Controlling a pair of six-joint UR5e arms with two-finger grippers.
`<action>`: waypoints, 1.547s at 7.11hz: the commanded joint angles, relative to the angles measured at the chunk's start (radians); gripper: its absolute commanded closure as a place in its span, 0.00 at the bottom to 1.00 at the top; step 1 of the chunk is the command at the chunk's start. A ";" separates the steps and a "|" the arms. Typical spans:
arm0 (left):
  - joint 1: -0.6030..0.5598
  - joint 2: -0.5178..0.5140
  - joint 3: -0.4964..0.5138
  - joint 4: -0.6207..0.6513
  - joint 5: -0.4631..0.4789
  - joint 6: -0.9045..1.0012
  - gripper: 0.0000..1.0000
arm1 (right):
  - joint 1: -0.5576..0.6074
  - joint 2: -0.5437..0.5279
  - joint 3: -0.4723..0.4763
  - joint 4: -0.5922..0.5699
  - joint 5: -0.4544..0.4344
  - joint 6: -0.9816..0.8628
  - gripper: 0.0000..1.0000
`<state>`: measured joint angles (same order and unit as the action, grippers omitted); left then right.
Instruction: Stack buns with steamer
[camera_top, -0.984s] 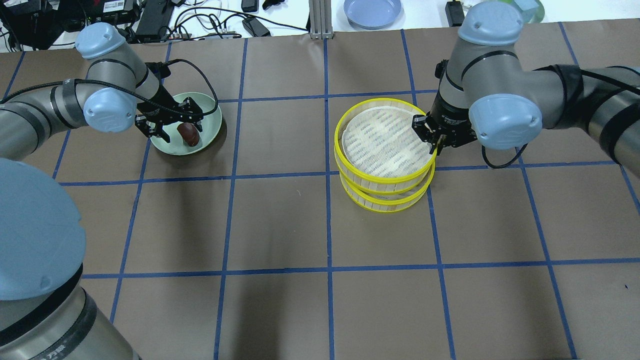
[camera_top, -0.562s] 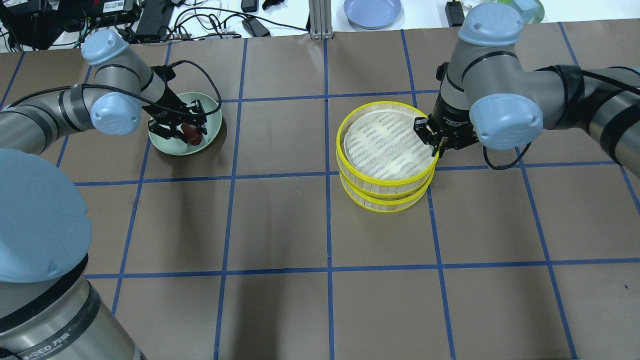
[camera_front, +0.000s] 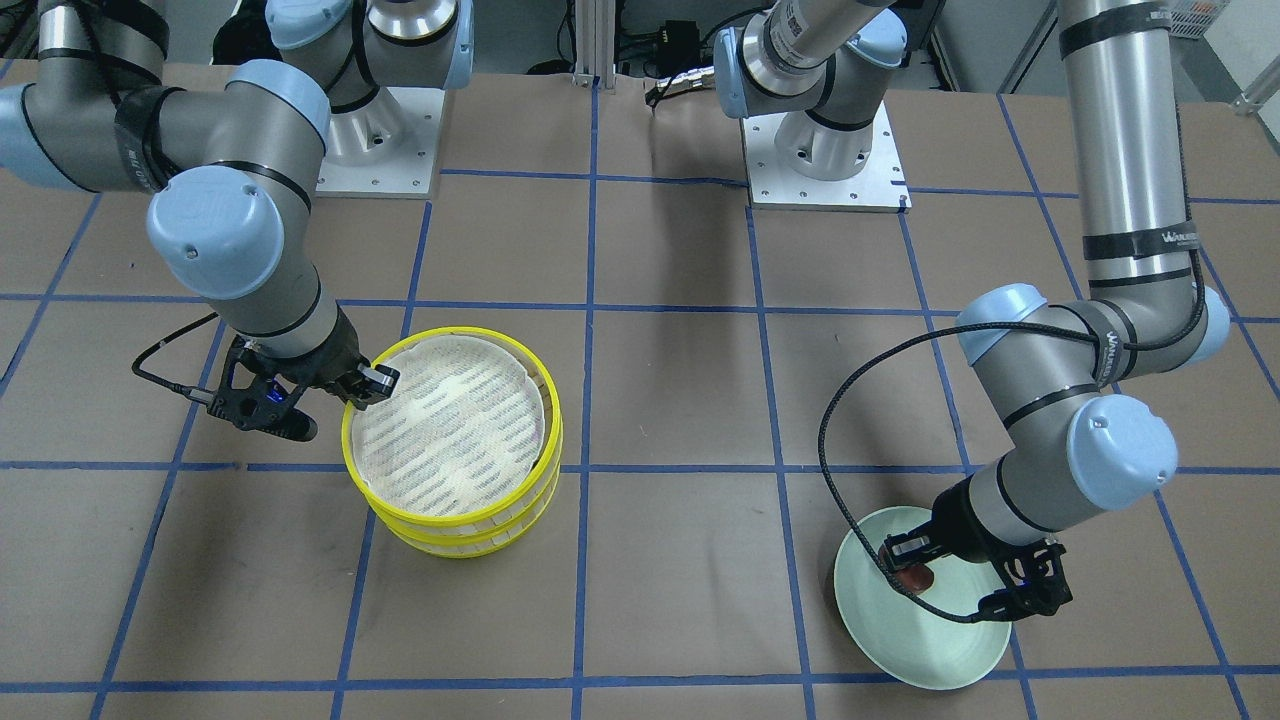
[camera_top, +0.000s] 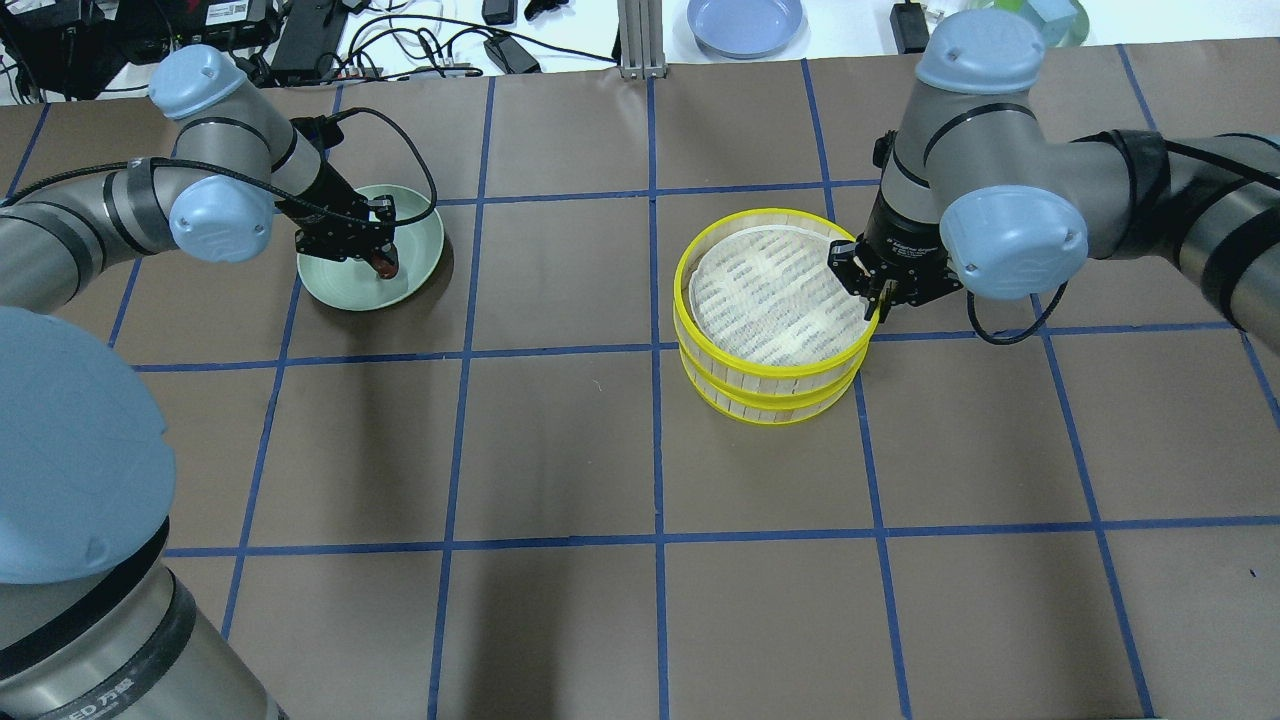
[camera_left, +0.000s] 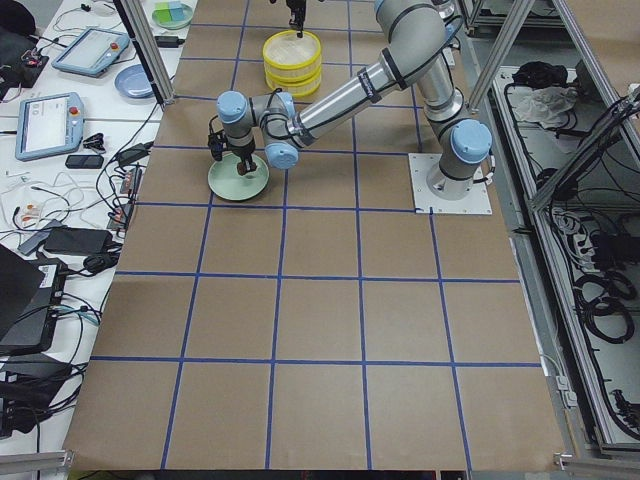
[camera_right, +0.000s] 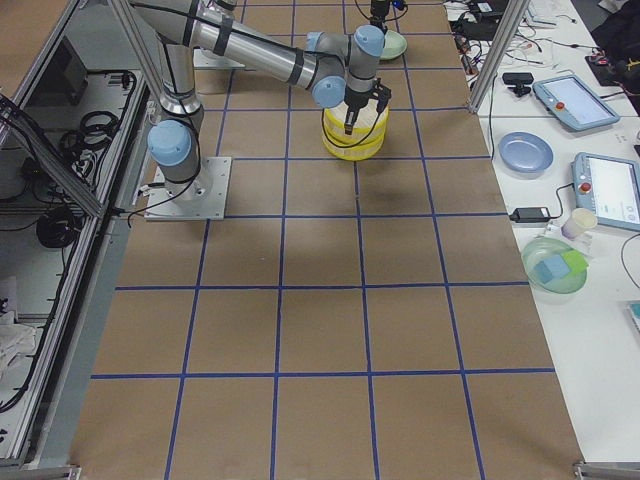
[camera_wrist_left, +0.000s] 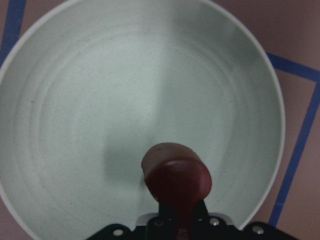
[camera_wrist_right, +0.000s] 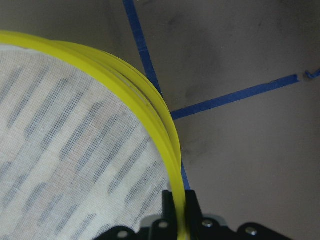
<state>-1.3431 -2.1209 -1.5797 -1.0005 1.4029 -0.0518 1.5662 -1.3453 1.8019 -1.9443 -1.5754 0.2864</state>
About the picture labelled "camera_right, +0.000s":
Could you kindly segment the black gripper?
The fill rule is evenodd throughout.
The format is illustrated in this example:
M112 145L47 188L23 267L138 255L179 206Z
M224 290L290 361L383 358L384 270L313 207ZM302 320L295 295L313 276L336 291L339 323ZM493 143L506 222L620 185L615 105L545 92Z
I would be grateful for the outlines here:
M371 0L369 7L369 22L380 30L386 30L386 19L391 8L390 0Z
M380 78L371 80L365 87L356 89L346 86L344 102L347 105L347 113L344 122L344 132L352 135L359 112L365 108L370 100L376 100L376 112L382 114L391 100L391 89L381 83Z

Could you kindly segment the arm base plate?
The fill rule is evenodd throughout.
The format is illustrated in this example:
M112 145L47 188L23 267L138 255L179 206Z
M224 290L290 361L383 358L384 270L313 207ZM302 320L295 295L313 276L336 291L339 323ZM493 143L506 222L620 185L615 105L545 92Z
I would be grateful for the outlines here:
M166 183L157 166L153 182L161 186L150 190L151 207L144 211L144 218L148 221L223 220L231 168L231 157L204 158L199 175L185 193L178 195L184 185Z
M206 49L193 50L193 63L196 70L244 70L246 68L240 62L217 55Z

